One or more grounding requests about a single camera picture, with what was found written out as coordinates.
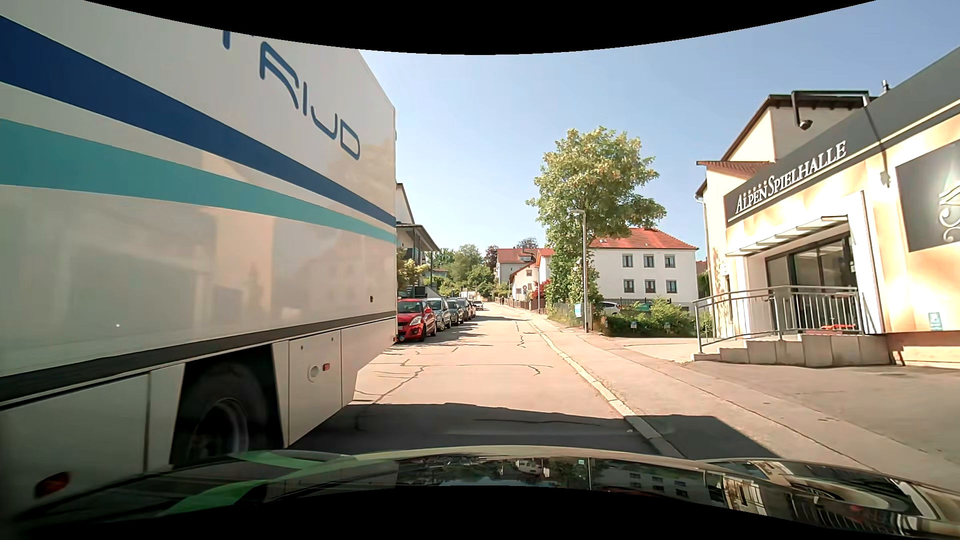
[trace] red car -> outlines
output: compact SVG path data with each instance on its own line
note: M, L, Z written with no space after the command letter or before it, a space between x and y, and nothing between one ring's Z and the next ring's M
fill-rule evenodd
M396 301L396 341L423 341L427 335L437 335L437 315L433 309L424 300Z

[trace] lamp post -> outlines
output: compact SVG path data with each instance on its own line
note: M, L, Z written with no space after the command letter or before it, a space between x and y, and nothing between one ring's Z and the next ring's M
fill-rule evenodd
M583 259L584 262L583 264L581 264L581 266L583 266L584 268L584 299L582 301L582 306L583 306L583 315L584 315L584 332L586 332L586 331L590 331L589 316L587 314L587 305L588 305L588 302L587 302L587 283L588 283L587 281L587 211L571 210L570 213L573 215L582 215L583 221L584 221L584 259Z

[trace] red roof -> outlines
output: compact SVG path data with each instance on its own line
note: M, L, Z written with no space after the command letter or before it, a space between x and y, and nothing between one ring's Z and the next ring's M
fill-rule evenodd
M541 257L553 255L553 250L550 248L503 248L496 250L496 261L506 263L529 262L529 260L521 260L521 255L533 255L534 260L540 260Z
M642 227L630 228L630 236L626 238L597 238L590 244L591 248L616 248L616 249L662 249L662 250L695 250L697 249L686 242L682 242L673 236L657 231L656 229L644 229Z

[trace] parked car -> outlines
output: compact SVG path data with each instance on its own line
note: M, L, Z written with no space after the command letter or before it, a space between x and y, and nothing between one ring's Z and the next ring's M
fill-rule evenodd
M615 315L620 312L620 307L613 302L601 302L600 307L604 315Z
M446 300L446 305L450 308L450 323L453 326L457 326L467 320L464 307L461 306L456 300L448 298Z
M459 304L461 307L463 307L466 310L467 316L465 320L468 321L472 319L473 315L476 314L475 309L473 309L473 305L466 298L455 298L454 300L457 302L457 304Z
M437 315L423 299L406 298L396 302L396 340L423 341L437 335Z
M437 315L437 331L444 331L453 324L450 320L453 318L452 309L446 304L443 298L428 298L426 304L433 309L434 315Z

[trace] sidewalk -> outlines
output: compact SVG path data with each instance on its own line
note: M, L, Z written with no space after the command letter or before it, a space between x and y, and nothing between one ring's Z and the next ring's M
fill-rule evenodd
M602 335L562 331L543 315L521 309L515 312L526 315L530 324L691 459L779 456L874 469L960 489L960 465L939 455L911 448L776 392L715 377L708 369L701 372L688 367L712 362L682 365L653 358ZM950 409L944 406L940 410L940 417L946 417Z

